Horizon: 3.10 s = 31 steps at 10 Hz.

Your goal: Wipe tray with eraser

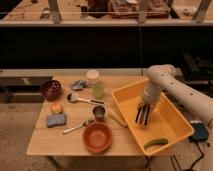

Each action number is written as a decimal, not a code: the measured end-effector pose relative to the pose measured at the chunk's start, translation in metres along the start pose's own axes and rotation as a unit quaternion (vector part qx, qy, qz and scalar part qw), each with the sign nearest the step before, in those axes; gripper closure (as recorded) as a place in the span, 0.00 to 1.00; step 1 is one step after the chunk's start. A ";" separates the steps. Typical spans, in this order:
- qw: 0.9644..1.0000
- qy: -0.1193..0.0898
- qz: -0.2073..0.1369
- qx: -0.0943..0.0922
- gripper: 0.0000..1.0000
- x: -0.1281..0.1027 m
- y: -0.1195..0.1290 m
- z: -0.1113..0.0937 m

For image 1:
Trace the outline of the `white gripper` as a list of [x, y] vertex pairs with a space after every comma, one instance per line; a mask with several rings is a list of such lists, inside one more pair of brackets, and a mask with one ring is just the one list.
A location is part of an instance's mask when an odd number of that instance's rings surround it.
[[[155, 110], [156, 106], [153, 106], [153, 105], [156, 105], [157, 102], [159, 101], [161, 92], [162, 92], [162, 88], [155, 85], [152, 82], [148, 82], [145, 85], [144, 91], [141, 96], [141, 102], [143, 105], [145, 104], [152, 105], [150, 113], [153, 113], [153, 111]], [[141, 109], [141, 104], [138, 104], [137, 110], [140, 110], [140, 109]]]

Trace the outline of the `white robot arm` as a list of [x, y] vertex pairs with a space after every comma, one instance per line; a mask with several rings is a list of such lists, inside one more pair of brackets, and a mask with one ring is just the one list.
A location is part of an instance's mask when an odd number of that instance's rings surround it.
[[178, 81], [175, 78], [176, 69], [173, 65], [153, 65], [147, 69], [146, 75], [148, 83], [138, 104], [136, 123], [147, 124], [148, 116], [160, 100], [161, 92], [166, 90], [209, 129], [213, 128], [213, 98]]

